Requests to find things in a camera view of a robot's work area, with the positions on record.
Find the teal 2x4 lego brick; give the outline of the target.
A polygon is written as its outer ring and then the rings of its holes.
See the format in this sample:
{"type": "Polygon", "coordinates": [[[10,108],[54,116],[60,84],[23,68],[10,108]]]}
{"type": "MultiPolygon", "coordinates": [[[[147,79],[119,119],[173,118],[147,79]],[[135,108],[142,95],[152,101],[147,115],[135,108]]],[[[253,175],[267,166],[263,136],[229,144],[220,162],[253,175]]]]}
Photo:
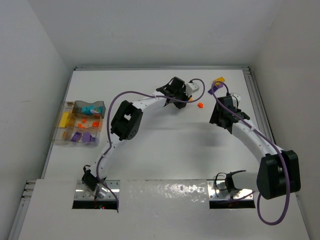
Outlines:
{"type": "Polygon", "coordinates": [[[86,116],[90,116],[92,115],[92,113],[90,112],[91,107],[90,106],[83,106],[80,110],[80,113],[86,116]]]}

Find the purple arch lego brick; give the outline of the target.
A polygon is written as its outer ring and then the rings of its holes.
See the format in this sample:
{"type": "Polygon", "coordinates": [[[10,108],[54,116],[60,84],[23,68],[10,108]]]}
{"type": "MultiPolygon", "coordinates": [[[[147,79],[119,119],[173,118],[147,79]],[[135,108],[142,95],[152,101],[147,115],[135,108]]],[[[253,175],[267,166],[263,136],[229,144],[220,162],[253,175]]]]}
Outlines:
{"type": "Polygon", "coordinates": [[[95,143],[96,138],[93,137],[90,132],[84,132],[82,134],[82,142],[83,143],[95,143]]]}

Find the lilac lego brick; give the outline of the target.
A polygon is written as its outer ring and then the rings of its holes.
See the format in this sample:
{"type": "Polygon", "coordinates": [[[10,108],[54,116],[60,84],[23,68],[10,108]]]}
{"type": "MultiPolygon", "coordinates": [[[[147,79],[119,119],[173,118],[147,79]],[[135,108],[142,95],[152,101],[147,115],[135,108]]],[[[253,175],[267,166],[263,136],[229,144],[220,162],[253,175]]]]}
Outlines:
{"type": "Polygon", "coordinates": [[[70,141],[77,143],[77,142],[79,142],[79,140],[80,140],[81,138],[82,138],[82,133],[77,131],[77,132],[75,132],[75,133],[73,134],[73,136],[71,137],[70,141]]]}

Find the yellow long lego plate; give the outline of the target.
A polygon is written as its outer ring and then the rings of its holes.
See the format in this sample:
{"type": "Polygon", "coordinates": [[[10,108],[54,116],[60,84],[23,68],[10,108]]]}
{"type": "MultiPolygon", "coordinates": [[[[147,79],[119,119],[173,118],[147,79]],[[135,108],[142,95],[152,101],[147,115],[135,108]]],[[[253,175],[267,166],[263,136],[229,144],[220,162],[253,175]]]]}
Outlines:
{"type": "Polygon", "coordinates": [[[59,122],[59,128],[66,128],[70,121],[70,112],[66,111],[62,114],[59,122]]]}

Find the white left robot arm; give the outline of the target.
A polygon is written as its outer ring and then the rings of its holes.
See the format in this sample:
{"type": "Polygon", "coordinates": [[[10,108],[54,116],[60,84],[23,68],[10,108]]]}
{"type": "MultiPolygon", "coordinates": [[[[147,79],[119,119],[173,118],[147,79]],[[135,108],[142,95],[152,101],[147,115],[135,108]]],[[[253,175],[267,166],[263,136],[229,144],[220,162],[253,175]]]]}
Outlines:
{"type": "Polygon", "coordinates": [[[166,85],[157,88],[151,94],[132,91],[132,94],[141,95],[144,98],[134,102],[122,101],[112,119],[110,119],[111,111],[109,110],[107,112],[107,146],[97,161],[84,171],[81,180],[85,186],[92,192],[99,188],[98,185],[103,177],[98,174],[107,166],[108,158],[117,145],[137,135],[144,112],[165,107],[168,104],[174,104],[176,108],[182,109],[198,90],[199,86],[196,83],[184,82],[178,77],[173,77],[166,85]]]}

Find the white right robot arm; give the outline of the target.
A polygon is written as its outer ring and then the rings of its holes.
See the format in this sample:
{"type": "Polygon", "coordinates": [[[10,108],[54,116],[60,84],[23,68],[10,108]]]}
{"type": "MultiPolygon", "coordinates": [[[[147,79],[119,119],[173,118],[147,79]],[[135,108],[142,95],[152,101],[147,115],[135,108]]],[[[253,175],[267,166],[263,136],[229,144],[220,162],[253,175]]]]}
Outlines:
{"type": "Polygon", "coordinates": [[[217,98],[209,122],[228,130],[231,135],[238,138],[254,155],[259,163],[259,169],[253,180],[250,180],[248,175],[240,180],[234,180],[234,175],[245,173],[245,170],[228,173],[225,178],[228,192],[241,189],[246,183],[255,187],[267,200],[286,195],[286,177],[281,158],[288,172],[290,192],[300,191],[301,179],[297,153],[272,145],[272,142],[254,127],[250,117],[237,108],[239,102],[240,98],[234,95],[217,98]]]}

